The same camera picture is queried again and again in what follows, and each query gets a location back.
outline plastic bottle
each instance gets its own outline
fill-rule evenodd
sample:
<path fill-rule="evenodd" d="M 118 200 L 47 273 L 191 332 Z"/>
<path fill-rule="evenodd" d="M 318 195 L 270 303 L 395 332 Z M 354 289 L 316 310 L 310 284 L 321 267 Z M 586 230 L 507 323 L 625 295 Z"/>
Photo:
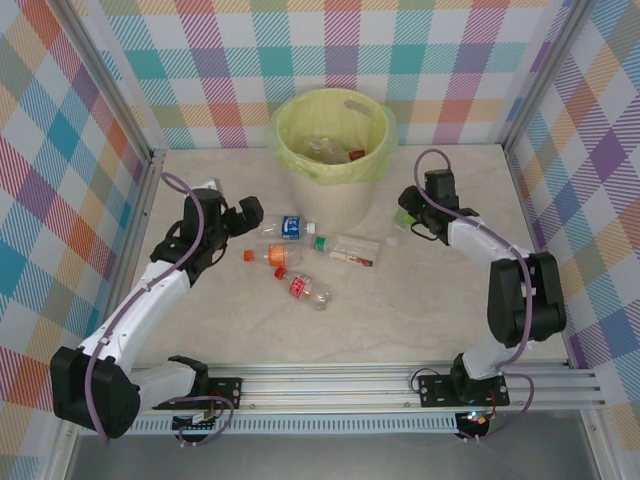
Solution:
<path fill-rule="evenodd" d="M 363 267 L 373 267 L 378 259 L 380 244 L 348 235 L 314 235 L 311 248 L 331 258 L 355 263 Z"/>
<path fill-rule="evenodd" d="M 284 267 L 276 269 L 275 277 L 282 280 L 289 290 L 289 294 L 298 300 L 304 300 L 316 310 L 327 309 L 331 293 L 325 285 L 313 281 L 304 273 L 289 271 Z"/>
<path fill-rule="evenodd" d="M 265 215 L 256 232 L 259 238 L 300 240 L 316 233 L 316 224 L 307 223 L 297 215 Z"/>
<path fill-rule="evenodd" d="M 302 261 L 302 249 L 296 243 L 272 243 L 258 245 L 253 250 L 244 251 L 245 262 L 257 262 L 272 267 L 293 267 Z"/>

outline marble surface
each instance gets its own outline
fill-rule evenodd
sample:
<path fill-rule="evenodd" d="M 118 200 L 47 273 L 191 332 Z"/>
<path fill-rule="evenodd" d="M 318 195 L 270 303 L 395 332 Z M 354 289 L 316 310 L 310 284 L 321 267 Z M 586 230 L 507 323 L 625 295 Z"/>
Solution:
<path fill-rule="evenodd" d="M 440 242 L 395 229 L 397 197 L 412 183 L 424 146 L 401 147 L 376 187 L 368 216 L 350 231 L 384 241 L 375 268 L 309 252 L 296 269 L 325 282 L 333 299 L 324 312 L 289 296 L 273 269 L 247 264 L 253 232 L 230 240 L 226 258 L 207 270 L 167 313 L 139 357 L 140 364 L 186 355 L 208 363 L 400 362 L 451 360 L 490 335 L 486 320 L 488 271 Z M 499 146 L 445 146 L 462 206 L 477 210 L 492 228 L 531 248 L 518 198 Z M 437 156 L 425 169 L 440 168 Z M 164 170 L 190 185 L 222 180 L 237 205 L 256 195 L 265 213 L 295 208 L 276 160 L 266 149 L 170 151 Z M 166 230 L 182 216 L 182 197 L 162 182 L 150 214 L 136 278 Z M 559 335 L 523 358 L 566 358 Z"/>

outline checkered wallpaper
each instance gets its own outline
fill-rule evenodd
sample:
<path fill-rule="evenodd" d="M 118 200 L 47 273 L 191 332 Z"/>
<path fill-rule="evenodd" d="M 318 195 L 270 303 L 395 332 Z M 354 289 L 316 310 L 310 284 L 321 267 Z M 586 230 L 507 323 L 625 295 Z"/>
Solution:
<path fill-rule="evenodd" d="M 101 318 L 142 170 L 45 0 L 0 0 L 0 479 L 44 468 L 49 360 Z"/>
<path fill-rule="evenodd" d="M 511 163 L 640 478 L 640 0 L 600 0 Z"/>
<path fill-rule="evenodd" d="M 278 105 L 322 87 L 385 102 L 402 143 L 499 141 L 572 0 L 74 3 L 147 134 L 152 116 L 171 148 L 205 148 L 263 146 Z"/>

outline blue bottle label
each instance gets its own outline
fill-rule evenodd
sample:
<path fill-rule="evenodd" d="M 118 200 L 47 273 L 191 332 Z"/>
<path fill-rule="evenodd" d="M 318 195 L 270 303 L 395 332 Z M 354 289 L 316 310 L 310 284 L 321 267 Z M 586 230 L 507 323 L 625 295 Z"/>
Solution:
<path fill-rule="evenodd" d="M 282 238 L 300 240 L 300 217 L 282 217 Z"/>

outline trash can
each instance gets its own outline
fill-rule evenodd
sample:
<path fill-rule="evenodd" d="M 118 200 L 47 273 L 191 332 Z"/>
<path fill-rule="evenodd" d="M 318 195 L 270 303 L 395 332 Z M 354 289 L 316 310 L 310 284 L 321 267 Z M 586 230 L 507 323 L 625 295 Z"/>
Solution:
<path fill-rule="evenodd" d="M 346 151 L 364 150 L 339 165 L 304 152 L 310 138 L 328 138 Z M 396 120 L 388 108 L 352 90 L 312 90 L 284 103 L 271 117 L 267 144 L 284 169 L 298 212 L 322 232 L 359 223 L 371 206 L 375 183 L 398 146 Z"/>

